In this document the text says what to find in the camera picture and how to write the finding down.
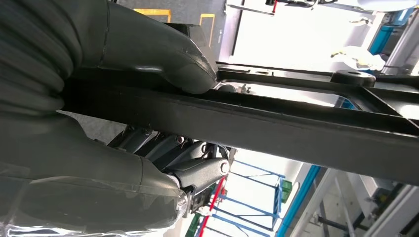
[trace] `red pole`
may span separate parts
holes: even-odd
[[[220,179],[220,182],[218,183],[217,189],[215,190],[214,198],[212,199],[212,202],[211,202],[211,206],[209,206],[210,211],[212,211],[212,209],[214,208],[215,202],[218,199],[218,196],[219,196],[220,191],[222,189],[222,183],[224,182],[225,177],[226,176],[222,177]],[[204,217],[204,221],[202,222],[201,230],[199,232],[199,237],[202,237],[202,235],[204,234],[204,229],[205,229],[205,226],[207,226],[207,221],[208,221],[209,217],[210,216]]]
[[[274,3],[274,9],[272,10],[272,13],[275,13],[276,3],[277,3],[277,0],[275,0],[275,3]]]

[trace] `black metal frame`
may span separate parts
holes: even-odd
[[[402,106],[419,105],[418,78],[377,77],[372,88],[331,83],[331,73],[218,66],[219,82],[336,94],[359,110],[217,90],[187,94],[161,86],[157,75],[130,72],[106,72],[89,79],[73,76],[62,94],[64,109],[419,185],[419,122],[398,112]],[[269,70],[269,75],[256,73],[261,69]]]

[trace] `screw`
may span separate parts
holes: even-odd
[[[222,161],[220,165],[220,171],[223,175],[227,174],[230,171],[230,164],[228,163],[228,161]]]
[[[152,130],[149,130],[149,129],[143,129],[143,134],[144,134],[145,136],[150,136],[152,132],[153,132]]]
[[[183,138],[182,136],[176,136],[176,142],[178,144],[182,144],[185,141],[185,138]]]

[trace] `plastic sheet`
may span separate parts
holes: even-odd
[[[188,203],[178,189],[1,175],[2,237],[143,236],[174,226]]]
[[[344,62],[356,70],[382,70],[385,61],[380,55],[372,55],[366,49],[357,46],[347,46],[331,54],[335,61]]]

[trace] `green box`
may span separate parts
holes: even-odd
[[[293,184],[288,180],[283,180],[282,181],[282,198],[281,198],[282,203],[287,202],[292,190],[293,190]]]

